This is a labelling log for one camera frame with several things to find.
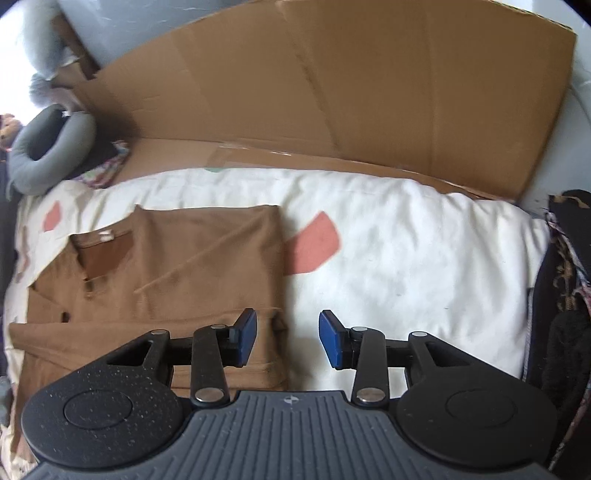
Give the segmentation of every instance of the pink spot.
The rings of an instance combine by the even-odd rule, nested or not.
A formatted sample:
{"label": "pink spot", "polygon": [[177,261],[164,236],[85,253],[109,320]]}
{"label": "pink spot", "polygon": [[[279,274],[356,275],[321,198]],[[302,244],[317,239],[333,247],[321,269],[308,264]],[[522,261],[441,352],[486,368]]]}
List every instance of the pink spot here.
{"label": "pink spot", "polygon": [[47,212],[45,215],[45,220],[43,220],[43,231],[50,232],[52,231],[61,220],[61,206],[60,202],[55,202],[51,210]]}
{"label": "pink spot", "polygon": [[285,275],[318,269],[340,250],[339,233],[325,212],[285,243]]}

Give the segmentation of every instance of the circular cap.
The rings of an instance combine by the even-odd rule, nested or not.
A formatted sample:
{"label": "circular cap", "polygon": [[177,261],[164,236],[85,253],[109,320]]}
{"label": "circular cap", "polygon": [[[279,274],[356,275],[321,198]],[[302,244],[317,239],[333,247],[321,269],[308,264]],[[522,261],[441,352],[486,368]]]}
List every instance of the circular cap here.
{"label": "circular cap", "polygon": [[195,399],[202,401],[203,403],[214,403],[220,401],[223,396],[223,390],[215,387],[201,388],[195,392]]}
{"label": "circular cap", "polygon": [[477,428],[503,425],[516,412],[509,398],[491,390],[458,392],[448,399],[446,410],[452,417]]}
{"label": "circular cap", "polygon": [[352,327],[350,330],[350,335],[353,340],[360,342],[363,340],[363,334],[367,331],[367,327]]}
{"label": "circular cap", "polygon": [[124,421],[133,408],[121,392],[89,390],[71,398],[64,407],[67,421],[85,430],[112,427]]}
{"label": "circular cap", "polygon": [[366,387],[357,390],[356,396],[359,401],[370,404],[381,402],[385,398],[386,394],[379,388]]}

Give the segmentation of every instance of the clothing tag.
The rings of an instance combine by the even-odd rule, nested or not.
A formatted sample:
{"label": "clothing tag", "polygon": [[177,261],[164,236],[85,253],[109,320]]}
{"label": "clothing tag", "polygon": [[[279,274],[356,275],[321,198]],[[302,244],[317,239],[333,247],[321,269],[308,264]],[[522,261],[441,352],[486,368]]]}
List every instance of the clothing tag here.
{"label": "clothing tag", "polygon": [[115,236],[113,235],[113,230],[103,230],[99,232],[99,238],[101,242],[110,242],[115,239]]}

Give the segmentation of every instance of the ribbed black surface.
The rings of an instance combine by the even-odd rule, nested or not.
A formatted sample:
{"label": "ribbed black surface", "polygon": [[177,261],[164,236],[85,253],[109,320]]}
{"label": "ribbed black surface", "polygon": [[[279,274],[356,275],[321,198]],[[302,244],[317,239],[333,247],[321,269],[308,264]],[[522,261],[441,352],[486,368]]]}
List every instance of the ribbed black surface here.
{"label": "ribbed black surface", "polygon": [[410,448],[385,413],[349,405],[340,392],[242,392],[193,416],[180,438],[146,462],[111,472],[43,464],[27,480],[553,479],[539,466],[472,473]]}

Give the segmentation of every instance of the cardboard box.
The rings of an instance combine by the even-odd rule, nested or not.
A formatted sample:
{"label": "cardboard box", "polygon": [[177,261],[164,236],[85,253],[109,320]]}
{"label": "cardboard box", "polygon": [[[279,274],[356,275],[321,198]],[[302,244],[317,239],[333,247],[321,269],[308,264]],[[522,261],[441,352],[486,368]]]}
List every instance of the cardboard box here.
{"label": "cardboard box", "polygon": [[242,153],[254,164],[361,163],[516,199],[553,127],[575,38],[488,0],[260,0],[158,37],[75,92],[142,145],[218,142],[258,149]]}

